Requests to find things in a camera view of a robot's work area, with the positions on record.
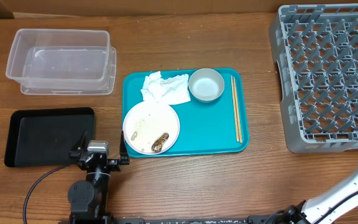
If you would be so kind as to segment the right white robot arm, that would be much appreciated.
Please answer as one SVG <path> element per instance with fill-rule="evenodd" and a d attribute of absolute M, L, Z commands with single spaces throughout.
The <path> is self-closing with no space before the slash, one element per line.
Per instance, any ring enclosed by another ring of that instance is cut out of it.
<path fill-rule="evenodd" d="M 358 169 L 326 193 L 290 207 L 275 223 L 333 223 L 358 206 Z"/>

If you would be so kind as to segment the black plastic tray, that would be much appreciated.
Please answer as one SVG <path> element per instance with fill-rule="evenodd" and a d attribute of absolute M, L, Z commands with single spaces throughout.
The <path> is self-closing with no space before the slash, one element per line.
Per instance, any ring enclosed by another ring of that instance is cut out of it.
<path fill-rule="evenodd" d="M 95 115 L 89 107 L 18 110 L 10 119 L 4 164 L 7 167 L 74 164 L 69 151 L 87 131 L 94 139 Z"/>

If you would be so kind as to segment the brown food scrap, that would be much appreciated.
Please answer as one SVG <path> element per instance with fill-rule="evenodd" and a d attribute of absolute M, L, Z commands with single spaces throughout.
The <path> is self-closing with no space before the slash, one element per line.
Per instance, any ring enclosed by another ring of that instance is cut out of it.
<path fill-rule="evenodd" d="M 151 147 L 152 152 L 154 153 L 158 153 L 162 150 L 163 145 L 165 144 L 165 142 L 167 141 L 167 139 L 169 138 L 169 134 L 168 133 L 163 133 L 153 144 Z"/>

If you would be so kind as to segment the grey dishwasher rack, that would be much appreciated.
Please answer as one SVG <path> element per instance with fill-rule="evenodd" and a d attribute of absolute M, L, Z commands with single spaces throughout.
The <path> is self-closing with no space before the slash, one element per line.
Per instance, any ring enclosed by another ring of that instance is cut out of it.
<path fill-rule="evenodd" d="M 268 33 L 288 149 L 358 149 L 358 3 L 283 5 Z"/>

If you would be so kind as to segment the white round plate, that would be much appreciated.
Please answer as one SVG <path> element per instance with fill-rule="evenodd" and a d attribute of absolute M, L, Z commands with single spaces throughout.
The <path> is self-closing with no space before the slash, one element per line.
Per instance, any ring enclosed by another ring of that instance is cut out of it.
<path fill-rule="evenodd" d="M 176 143 L 180 134 L 180 120 L 171 106 L 154 101 L 143 101 L 127 112 L 122 130 L 125 142 L 131 149 L 143 156 L 156 156 L 169 150 Z M 131 141 L 134 131 L 137 131 L 137 137 Z M 152 144 L 163 133 L 168 133 L 169 138 L 160 152 L 152 152 Z"/>

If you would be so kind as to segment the teal serving tray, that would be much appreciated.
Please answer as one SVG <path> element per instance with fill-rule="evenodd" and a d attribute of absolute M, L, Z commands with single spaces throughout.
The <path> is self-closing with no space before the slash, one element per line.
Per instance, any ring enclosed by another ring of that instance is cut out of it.
<path fill-rule="evenodd" d="M 202 103 L 191 94 L 188 103 L 173 105 L 180 122 L 180 133 L 174 145 L 166 152 L 157 155 L 144 155 L 136 152 L 126 143 L 131 157 L 170 157 L 194 156 L 241 152 L 249 144 L 249 129 L 239 73 L 232 68 L 213 68 L 225 82 L 222 95 L 212 103 Z M 135 72 L 128 75 L 122 86 L 122 122 L 125 115 L 142 101 L 141 88 L 146 76 L 152 72 Z M 232 102 L 231 77 L 236 81 L 239 121 L 241 123 L 242 143 L 236 141 L 234 107 Z"/>

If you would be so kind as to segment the wooden chopstick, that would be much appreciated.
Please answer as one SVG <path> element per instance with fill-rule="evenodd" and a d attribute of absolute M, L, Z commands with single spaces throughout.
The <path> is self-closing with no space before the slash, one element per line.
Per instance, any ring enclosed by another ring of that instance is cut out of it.
<path fill-rule="evenodd" d="M 236 129 L 236 141 L 239 142 L 240 138 L 239 138 L 239 130 L 238 130 L 238 122 L 237 122 L 237 110 L 236 110 L 233 76 L 231 76 L 231 92 L 232 92 L 232 103 L 233 103 L 233 110 L 234 110 L 234 122 L 235 122 L 235 129 Z"/>
<path fill-rule="evenodd" d="M 233 94 L 234 94 L 234 104 L 236 108 L 236 122 L 237 122 L 237 132 L 239 137 L 239 142 L 243 143 L 243 137 L 242 137 L 242 129 L 241 129 L 241 117 L 239 113 L 239 100 L 238 100 L 238 94 L 237 94 L 237 85 L 236 85 L 236 79 L 232 77 L 233 82 Z"/>

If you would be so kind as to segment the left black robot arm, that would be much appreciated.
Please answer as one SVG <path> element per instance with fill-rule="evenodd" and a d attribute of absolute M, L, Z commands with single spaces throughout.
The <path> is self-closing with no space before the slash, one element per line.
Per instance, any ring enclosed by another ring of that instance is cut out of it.
<path fill-rule="evenodd" d="M 86 139 L 83 133 L 70 149 L 69 157 L 86 171 L 84 180 L 75 182 L 68 190 L 71 205 L 70 223 L 116 223 L 112 213 L 106 211 L 111 172 L 119 172 L 120 166 L 130 163 L 124 135 L 119 146 L 120 158 L 109 158 L 109 144 L 106 141 Z"/>

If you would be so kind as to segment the grey shallow bowl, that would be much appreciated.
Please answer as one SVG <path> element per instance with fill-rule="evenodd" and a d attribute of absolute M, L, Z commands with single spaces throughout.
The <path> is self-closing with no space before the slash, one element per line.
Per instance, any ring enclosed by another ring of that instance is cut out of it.
<path fill-rule="evenodd" d="M 217 100 L 222 95 L 225 81 L 216 70 L 202 68 L 190 75 L 188 88 L 197 100 L 208 103 Z"/>

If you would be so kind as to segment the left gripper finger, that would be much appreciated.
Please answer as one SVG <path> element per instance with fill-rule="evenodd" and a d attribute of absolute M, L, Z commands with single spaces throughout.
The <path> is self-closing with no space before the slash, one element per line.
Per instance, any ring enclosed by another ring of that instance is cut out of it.
<path fill-rule="evenodd" d="M 84 150 L 85 143 L 86 143 L 86 136 L 87 136 L 87 131 L 83 131 L 83 134 L 81 135 L 79 140 L 77 140 L 77 142 L 73 146 L 73 151 L 74 152 L 81 152 L 81 151 Z"/>
<path fill-rule="evenodd" d="M 126 143 L 125 143 L 125 139 L 124 139 L 124 131 L 121 131 L 119 154 L 120 154 L 120 165 L 129 165 L 130 158 L 129 158 L 127 148 L 126 148 Z"/>

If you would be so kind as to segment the small tan food scrap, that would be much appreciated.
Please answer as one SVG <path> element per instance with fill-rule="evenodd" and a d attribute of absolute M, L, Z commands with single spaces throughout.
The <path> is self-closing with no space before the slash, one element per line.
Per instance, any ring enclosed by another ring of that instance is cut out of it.
<path fill-rule="evenodd" d="M 131 141 L 134 141 L 137 137 L 137 131 L 134 131 L 132 136 L 131 136 Z"/>

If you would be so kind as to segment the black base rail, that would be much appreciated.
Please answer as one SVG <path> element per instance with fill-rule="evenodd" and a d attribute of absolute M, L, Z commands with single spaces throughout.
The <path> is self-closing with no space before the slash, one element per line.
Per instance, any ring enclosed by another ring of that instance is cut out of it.
<path fill-rule="evenodd" d="M 75 220 L 59 222 L 59 224 L 102 223 L 102 224 L 264 224 L 275 223 L 278 215 L 251 215 L 246 218 L 194 218 L 145 220 L 143 218 L 113 218 L 99 220 Z"/>

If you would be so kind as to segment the clear plastic storage bin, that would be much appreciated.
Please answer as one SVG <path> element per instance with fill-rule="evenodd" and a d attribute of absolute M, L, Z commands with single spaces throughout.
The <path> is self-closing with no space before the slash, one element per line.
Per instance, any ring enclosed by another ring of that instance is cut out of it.
<path fill-rule="evenodd" d="M 25 95 L 109 95 L 116 56 L 105 30 L 19 29 L 6 76 Z"/>

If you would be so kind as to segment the white paper napkin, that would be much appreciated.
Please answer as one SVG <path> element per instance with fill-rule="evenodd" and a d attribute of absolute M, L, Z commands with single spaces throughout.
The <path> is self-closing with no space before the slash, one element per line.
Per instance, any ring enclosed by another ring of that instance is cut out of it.
<path fill-rule="evenodd" d="M 179 105 L 191 101 L 188 90 L 189 74 L 163 79 L 161 72 L 145 77 L 142 89 L 144 101 L 156 101 L 168 105 Z"/>

